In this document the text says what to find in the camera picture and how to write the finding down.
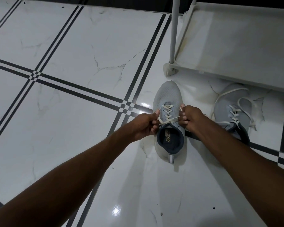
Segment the white shoe rack shelf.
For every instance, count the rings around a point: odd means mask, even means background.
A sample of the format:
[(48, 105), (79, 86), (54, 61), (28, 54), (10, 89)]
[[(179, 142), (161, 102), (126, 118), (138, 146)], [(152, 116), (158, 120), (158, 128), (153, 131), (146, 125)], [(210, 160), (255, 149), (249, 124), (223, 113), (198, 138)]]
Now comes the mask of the white shoe rack shelf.
[(177, 35), (178, 70), (284, 92), (284, 9), (193, 0)]

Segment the person's right hand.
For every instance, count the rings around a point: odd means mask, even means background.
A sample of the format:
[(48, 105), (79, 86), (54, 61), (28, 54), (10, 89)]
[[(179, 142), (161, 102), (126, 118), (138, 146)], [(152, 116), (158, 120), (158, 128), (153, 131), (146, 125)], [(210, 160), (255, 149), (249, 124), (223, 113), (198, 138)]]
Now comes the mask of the person's right hand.
[(212, 121), (201, 110), (191, 105), (185, 106), (185, 112), (179, 112), (179, 125), (201, 139), (204, 126)]

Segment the person's left hand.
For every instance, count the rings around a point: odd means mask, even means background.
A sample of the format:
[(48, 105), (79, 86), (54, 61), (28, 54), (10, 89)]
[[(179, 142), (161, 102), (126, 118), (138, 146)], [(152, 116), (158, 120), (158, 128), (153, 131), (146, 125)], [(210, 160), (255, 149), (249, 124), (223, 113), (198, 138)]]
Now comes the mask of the person's left hand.
[(135, 119), (127, 124), (130, 131), (131, 140), (138, 141), (146, 136), (155, 135), (159, 129), (159, 126), (152, 126), (152, 123), (158, 125), (157, 119), (151, 119), (151, 114), (139, 114)]

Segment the person's left forearm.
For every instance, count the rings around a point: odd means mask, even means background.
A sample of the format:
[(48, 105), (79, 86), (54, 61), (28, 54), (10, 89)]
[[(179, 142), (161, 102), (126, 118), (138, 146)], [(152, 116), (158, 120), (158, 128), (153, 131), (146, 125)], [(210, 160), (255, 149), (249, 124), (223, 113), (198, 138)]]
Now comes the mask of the person's left forearm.
[(48, 172), (0, 208), (0, 227), (63, 225), (133, 137), (129, 129), (122, 127)]

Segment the white rack pole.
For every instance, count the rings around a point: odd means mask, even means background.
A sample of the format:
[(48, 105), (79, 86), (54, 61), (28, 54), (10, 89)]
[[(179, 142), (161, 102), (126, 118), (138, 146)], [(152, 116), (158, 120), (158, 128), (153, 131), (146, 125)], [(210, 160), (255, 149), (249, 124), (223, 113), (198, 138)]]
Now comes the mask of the white rack pole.
[(170, 40), (170, 58), (169, 58), (170, 64), (173, 64), (175, 60), (179, 9), (180, 9), (180, 0), (173, 0), (172, 15), (171, 15), (171, 40)]

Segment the person's right forearm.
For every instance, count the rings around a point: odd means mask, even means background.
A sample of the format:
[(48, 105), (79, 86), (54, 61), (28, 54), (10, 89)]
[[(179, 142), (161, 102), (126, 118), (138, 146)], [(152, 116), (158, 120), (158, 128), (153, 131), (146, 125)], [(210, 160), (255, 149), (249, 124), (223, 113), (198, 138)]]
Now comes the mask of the person's right forearm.
[(207, 117), (192, 132), (226, 169), (268, 227), (284, 227), (284, 169), (236, 140)]

